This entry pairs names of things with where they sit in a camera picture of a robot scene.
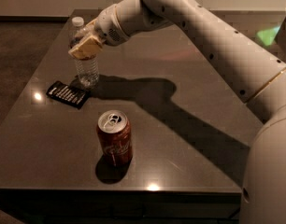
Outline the grey-white gripper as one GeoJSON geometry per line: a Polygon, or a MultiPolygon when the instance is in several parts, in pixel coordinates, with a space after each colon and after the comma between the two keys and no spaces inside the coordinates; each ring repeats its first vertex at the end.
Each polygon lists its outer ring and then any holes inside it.
{"type": "MultiPolygon", "coordinates": [[[[90,26],[94,26],[95,31],[109,46],[119,46],[130,38],[119,24],[116,4],[102,10],[97,18],[86,24],[86,27],[90,26]]],[[[73,39],[68,53],[78,60],[90,60],[101,50],[102,44],[90,35],[73,39]]]]}

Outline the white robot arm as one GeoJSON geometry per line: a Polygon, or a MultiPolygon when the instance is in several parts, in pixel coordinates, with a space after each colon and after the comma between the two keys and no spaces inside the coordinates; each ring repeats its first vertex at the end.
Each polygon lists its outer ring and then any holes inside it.
{"type": "Polygon", "coordinates": [[[239,224],[286,224],[286,63],[195,0],[123,0],[78,33],[70,55],[87,60],[104,45],[175,24],[263,122],[251,145],[239,224]]]}

